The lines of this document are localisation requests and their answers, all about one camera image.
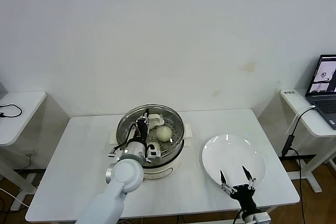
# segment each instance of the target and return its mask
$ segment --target table leg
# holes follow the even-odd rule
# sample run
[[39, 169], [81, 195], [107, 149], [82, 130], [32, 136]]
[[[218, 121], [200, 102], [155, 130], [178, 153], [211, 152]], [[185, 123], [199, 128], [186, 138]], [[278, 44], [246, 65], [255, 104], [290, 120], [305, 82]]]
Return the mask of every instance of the table leg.
[[[29, 183], [32, 183], [34, 181], [35, 177], [36, 177], [36, 173], [29, 173], [27, 178], [26, 178], [26, 181], [29, 182]], [[27, 192], [25, 190], [21, 190], [18, 193], [18, 195], [16, 196], [16, 198], [23, 202], [27, 195], [33, 195], [33, 194], [35, 194], [35, 192], [36, 192], [36, 188], [34, 188], [34, 191], [32, 191], [32, 192]], [[11, 206], [11, 211], [20, 210], [20, 207], [21, 207], [20, 201], [14, 200], [14, 202]]]
[[336, 152], [336, 145], [333, 148], [329, 148], [325, 152], [322, 151], [318, 153], [307, 165], [302, 168], [302, 174], [306, 175], [315, 170], [320, 166], [324, 161], [329, 159]]
[[11, 181], [13, 184], [20, 187], [22, 190], [33, 193], [36, 188], [19, 174], [13, 171], [5, 162], [0, 161], [0, 174]]
[[[303, 160], [301, 160], [301, 169], [304, 169], [305, 166], [306, 166], [306, 163]], [[287, 174], [288, 174], [288, 176], [291, 180], [300, 179], [300, 173], [299, 172], [288, 172]], [[301, 179], [306, 179], [308, 181], [311, 189], [315, 193], [321, 193], [322, 192], [322, 188], [320, 187], [319, 183], [317, 182], [317, 180], [315, 179], [315, 177], [313, 176], [313, 174], [311, 172], [302, 173], [302, 171], [301, 171]]]
[[276, 208], [277, 208], [277, 206], [270, 207], [266, 210], [266, 212], [269, 214], [270, 212], [272, 212]]

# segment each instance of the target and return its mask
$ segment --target floor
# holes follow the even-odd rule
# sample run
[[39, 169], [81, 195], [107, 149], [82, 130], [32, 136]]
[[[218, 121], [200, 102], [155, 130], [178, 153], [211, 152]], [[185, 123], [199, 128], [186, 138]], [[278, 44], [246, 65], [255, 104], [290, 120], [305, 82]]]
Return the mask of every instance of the floor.
[[[297, 170], [298, 166], [295, 161], [283, 162], [288, 172]], [[315, 223], [336, 223], [336, 172], [330, 165], [320, 165], [314, 172], [315, 178], [318, 180], [323, 192], [315, 194], [306, 180], [302, 181], [303, 192], [303, 204], [305, 210], [306, 224]], [[43, 174], [38, 174], [35, 182], [38, 185]], [[299, 191], [299, 181], [293, 182], [296, 189]], [[18, 188], [8, 180], [4, 179], [0, 182], [0, 187], [7, 190], [9, 193], [16, 195]], [[4, 211], [8, 211], [13, 199], [0, 191], [0, 197], [3, 198], [5, 203]], [[24, 203], [30, 204], [32, 196], [27, 197]], [[0, 202], [0, 211], [3, 211], [3, 204]], [[28, 223], [25, 219], [25, 213], [27, 209], [22, 209], [20, 212], [14, 214], [1, 213], [0, 224], [23, 224]], [[233, 219], [236, 212], [213, 212], [208, 214], [199, 215], [184, 215], [183, 218], [186, 223], [190, 222], [202, 222], [213, 221], [223, 219]], [[272, 223], [285, 223], [285, 224], [301, 224], [301, 205], [295, 204], [291, 206], [278, 207], [270, 213]], [[143, 218], [143, 224], [172, 224], [172, 223], [184, 223], [182, 216], [166, 216], [155, 218]], [[141, 219], [131, 219], [123, 222], [124, 224], [141, 224]]]

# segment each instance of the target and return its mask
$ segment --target white plate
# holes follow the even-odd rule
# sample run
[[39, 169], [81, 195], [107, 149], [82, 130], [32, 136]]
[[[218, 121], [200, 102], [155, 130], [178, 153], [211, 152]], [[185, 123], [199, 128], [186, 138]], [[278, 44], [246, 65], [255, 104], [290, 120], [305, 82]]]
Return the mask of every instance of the white plate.
[[248, 184], [242, 166], [256, 178], [257, 187], [265, 177], [266, 165], [260, 151], [249, 141], [236, 135], [219, 135], [210, 139], [203, 147], [202, 161], [205, 170], [219, 185], [222, 170], [226, 182], [231, 186]]

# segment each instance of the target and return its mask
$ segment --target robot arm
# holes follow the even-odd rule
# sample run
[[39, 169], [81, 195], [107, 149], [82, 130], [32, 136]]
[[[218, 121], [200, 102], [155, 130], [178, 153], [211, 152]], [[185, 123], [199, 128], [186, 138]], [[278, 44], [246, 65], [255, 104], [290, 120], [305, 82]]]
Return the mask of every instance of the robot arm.
[[140, 187], [143, 181], [142, 165], [146, 162], [146, 138], [149, 132], [149, 111], [136, 121], [136, 132], [132, 139], [126, 139], [124, 151], [115, 147], [109, 157], [113, 162], [106, 172], [108, 186], [93, 198], [84, 209], [77, 224], [115, 224], [119, 220], [124, 200], [128, 193]]
[[143, 169], [133, 159], [123, 159], [115, 164], [111, 182], [104, 192], [93, 198], [77, 220], [77, 224], [114, 224], [119, 220], [126, 195], [136, 190], [143, 181]]

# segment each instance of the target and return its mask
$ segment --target power cord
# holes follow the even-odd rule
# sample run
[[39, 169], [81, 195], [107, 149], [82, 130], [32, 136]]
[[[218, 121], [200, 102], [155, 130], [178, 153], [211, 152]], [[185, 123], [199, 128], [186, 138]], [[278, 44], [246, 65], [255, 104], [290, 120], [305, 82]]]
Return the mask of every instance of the power cord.
[[7, 192], [6, 190], [0, 188], [1, 191], [7, 193], [8, 195], [12, 196], [14, 199], [16, 199], [17, 201], [19, 201], [22, 205], [29, 207], [28, 205], [24, 204], [21, 200], [17, 199], [15, 196], [13, 196], [12, 194], [10, 194], [9, 192]]
[[18, 106], [16, 106], [15, 104], [0, 105], [0, 108], [9, 107], [9, 106], [14, 106], [14, 107], [18, 108], [20, 110], [20, 113], [17, 114], [17, 115], [4, 115], [3, 112], [0, 112], [0, 118], [16, 118], [16, 117], [18, 117], [19, 115], [22, 114], [22, 109], [19, 108]]
[[286, 135], [288, 134], [290, 128], [292, 128], [292, 126], [293, 126], [293, 124], [294, 124], [294, 122], [295, 122], [295, 119], [296, 119], [296, 117], [300, 114], [300, 112], [301, 112], [302, 110], [307, 110], [307, 109], [310, 109], [310, 108], [315, 108], [315, 105], [308, 106], [308, 107], [304, 107], [304, 108], [300, 108], [300, 109], [298, 110], [298, 113], [295, 114], [295, 116], [294, 116], [294, 118], [293, 118], [293, 121], [291, 122], [290, 126], [288, 127], [288, 129], [287, 129], [287, 131], [286, 131]]
[[310, 108], [310, 109], [304, 111], [304, 112], [299, 116], [298, 120], [296, 121], [296, 124], [295, 124], [295, 127], [294, 127], [294, 130], [293, 130], [292, 134], [290, 134], [290, 135], [287, 137], [286, 143], [285, 143], [285, 145], [284, 145], [284, 147], [283, 147], [283, 149], [282, 149], [282, 151], [281, 151], [282, 157], [286, 156], [286, 154], [288, 153], [288, 151], [290, 150], [290, 148], [291, 148], [291, 146], [292, 146], [292, 142], [293, 142], [294, 137], [295, 137], [295, 136], [294, 136], [294, 132], [295, 132], [295, 130], [296, 130], [296, 128], [297, 128], [297, 126], [298, 126], [298, 124], [299, 124], [299, 122], [300, 122], [301, 117], [302, 117], [304, 114], [306, 114], [308, 111], [315, 110], [315, 109], [316, 109], [316, 107], [314, 106], [313, 108]]
[[[299, 157], [299, 153], [294, 150], [293, 148], [290, 148], [290, 150], [294, 151], [296, 153], [296, 155]], [[299, 159], [299, 176], [300, 176], [300, 197], [301, 197], [301, 211], [302, 211], [302, 218], [303, 218], [303, 223], [306, 224], [306, 220], [305, 220], [305, 213], [303, 210], [303, 197], [302, 197], [302, 186], [301, 186], [301, 160]]]
[[23, 170], [25, 170], [25, 169], [27, 169], [31, 164], [32, 164], [32, 157], [31, 157], [31, 155], [30, 156], [27, 156], [27, 157], [29, 157], [29, 164], [28, 165], [26, 165], [25, 167], [23, 167], [22, 169], [20, 169], [19, 171], [17, 171], [16, 173], [20, 173], [20, 172], [22, 172]]
[[240, 213], [243, 211], [243, 209], [239, 210], [239, 212], [237, 213], [235, 219], [233, 220], [232, 224], [235, 224], [236, 223], [236, 220], [238, 219]]

